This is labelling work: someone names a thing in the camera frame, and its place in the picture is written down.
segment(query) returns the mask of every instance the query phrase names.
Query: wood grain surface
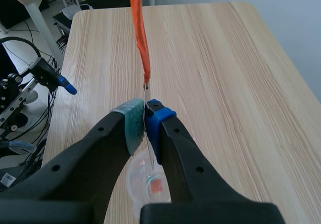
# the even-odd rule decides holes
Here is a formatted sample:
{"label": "wood grain surface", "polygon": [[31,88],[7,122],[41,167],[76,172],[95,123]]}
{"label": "wood grain surface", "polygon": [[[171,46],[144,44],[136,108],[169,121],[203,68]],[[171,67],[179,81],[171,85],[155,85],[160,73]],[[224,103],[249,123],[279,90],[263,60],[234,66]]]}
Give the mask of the wood grain surface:
{"label": "wood grain surface", "polygon": [[[221,3],[145,7],[143,14],[152,98],[177,112],[238,192],[275,203],[288,223],[319,222],[321,105],[255,9]],[[78,94],[58,91],[45,163],[112,108],[143,98],[135,41],[129,8],[75,16],[62,74]],[[106,223],[138,223],[126,169]]]}

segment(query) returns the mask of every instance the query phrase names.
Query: orange strap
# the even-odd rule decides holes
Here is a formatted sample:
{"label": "orange strap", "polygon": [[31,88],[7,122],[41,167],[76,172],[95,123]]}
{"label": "orange strap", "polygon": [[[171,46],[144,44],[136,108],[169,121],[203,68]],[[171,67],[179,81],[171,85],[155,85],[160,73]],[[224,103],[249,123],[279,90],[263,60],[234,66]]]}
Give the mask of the orange strap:
{"label": "orange strap", "polygon": [[130,5],[136,30],[137,48],[140,51],[142,66],[144,69],[144,82],[145,84],[148,84],[150,79],[150,63],[144,21],[142,17],[141,0],[130,0]]}

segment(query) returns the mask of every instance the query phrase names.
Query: metal frame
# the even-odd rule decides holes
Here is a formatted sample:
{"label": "metal frame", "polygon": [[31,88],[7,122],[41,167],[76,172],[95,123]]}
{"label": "metal frame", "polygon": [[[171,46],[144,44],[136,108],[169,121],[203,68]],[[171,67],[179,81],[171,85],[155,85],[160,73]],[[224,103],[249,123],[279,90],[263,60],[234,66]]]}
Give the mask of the metal frame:
{"label": "metal frame", "polygon": [[30,82],[24,87],[21,93],[10,103],[10,105],[0,114],[0,127],[6,122],[10,115],[17,109],[23,100],[27,97],[30,91],[38,84],[38,82],[32,78]]}

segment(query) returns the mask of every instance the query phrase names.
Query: small clear object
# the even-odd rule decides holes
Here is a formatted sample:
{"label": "small clear object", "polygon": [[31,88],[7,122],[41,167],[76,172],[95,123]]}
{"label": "small clear object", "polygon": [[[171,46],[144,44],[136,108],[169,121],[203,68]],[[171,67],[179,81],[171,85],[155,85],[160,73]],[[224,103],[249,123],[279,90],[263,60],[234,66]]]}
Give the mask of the small clear object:
{"label": "small clear object", "polygon": [[152,168],[148,149],[138,153],[129,164],[126,187],[132,200],[133,214],[137,218],[144,205],[171,201],[164,170],[157,162]]}

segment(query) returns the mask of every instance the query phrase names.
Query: blue gripper pad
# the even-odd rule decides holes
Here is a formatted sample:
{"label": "blue gripper pad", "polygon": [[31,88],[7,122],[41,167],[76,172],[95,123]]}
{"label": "blue gripper pad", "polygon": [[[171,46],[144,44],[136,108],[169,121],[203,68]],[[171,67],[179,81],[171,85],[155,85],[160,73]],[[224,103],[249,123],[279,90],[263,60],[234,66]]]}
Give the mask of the blue gripper pad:
{"label": "blue gripper pad", "polygon": [[134,155],[144,138],[143,111],[144,101],[140,98],[134,98],[112,110],[125,115],[125,137],[130,155]]}

